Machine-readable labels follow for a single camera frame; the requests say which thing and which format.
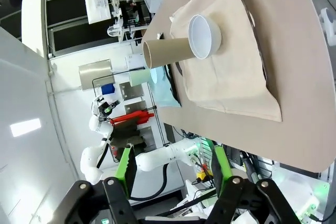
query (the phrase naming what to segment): table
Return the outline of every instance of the table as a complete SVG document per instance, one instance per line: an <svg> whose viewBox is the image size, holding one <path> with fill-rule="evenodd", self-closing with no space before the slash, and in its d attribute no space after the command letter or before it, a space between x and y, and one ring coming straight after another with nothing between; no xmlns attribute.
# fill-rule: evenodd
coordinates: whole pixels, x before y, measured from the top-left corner
<svg viewBox="0 0 336 224"><path fill-rule="evenodd" d="M164 0L143 40L164 32L189 0ZM181 108L159 108L160 119L186 131L287 165L320 172L336 157L335 90L330 58L311 0L244 0L268 71L268 89L283 122L197 107L172 68Z"/></svg>

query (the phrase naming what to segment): red object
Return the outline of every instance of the red object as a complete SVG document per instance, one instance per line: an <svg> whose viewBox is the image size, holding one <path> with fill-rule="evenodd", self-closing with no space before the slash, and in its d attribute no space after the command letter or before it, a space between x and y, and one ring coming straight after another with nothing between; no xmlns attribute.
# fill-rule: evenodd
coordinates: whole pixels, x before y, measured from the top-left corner
<svg viewBox="0 0 336 224"><path fill-rule="evenodd" d="M127 121L127 120L130 120L132 118L137 118L139 117L138 121L137 121L137 125L139 124L143 124L143 123L146 123L148 122L149 118L152 118L154 117L154 114L153 113L149 113L148 111L141 111L141 110L138 110L138 111L135 111L131 114L128 114L128 115L122 115L118 118L114 118L113 120L111 120L111 123L113 124L117 124L117 123L120 123L120 122L124 122L124 121Z"/></svg>

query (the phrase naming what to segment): screw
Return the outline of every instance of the screw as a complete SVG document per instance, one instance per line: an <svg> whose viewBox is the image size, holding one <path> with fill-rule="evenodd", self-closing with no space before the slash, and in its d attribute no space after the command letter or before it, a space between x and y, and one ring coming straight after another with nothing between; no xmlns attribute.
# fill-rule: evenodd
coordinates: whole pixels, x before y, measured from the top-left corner
<svg viewBox="0 0 336 224"><path fill-rule="evenodd" d="M239 178L234 178L232 180L233 184L239 184L240 183L240 179Z"/></svg>
<svg viewBox="0 0 336 224"><path fill-rule="evenodd" d="M262 186L262 187L268 187L268 182L266 182L266 181L262 182L262 183L261 183L261 186Z"/></svg>

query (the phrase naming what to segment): green cup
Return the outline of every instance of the green cup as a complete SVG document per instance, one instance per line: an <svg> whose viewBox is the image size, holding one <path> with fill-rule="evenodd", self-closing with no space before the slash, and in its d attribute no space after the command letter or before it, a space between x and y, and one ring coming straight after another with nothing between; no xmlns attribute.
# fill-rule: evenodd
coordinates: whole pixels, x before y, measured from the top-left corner
<svg viewBox="0 0 336 224"><path fill-rule="evenodd" d="M142 69L129 72L131 87L148 82L151 79L150 69Z"/></svg>

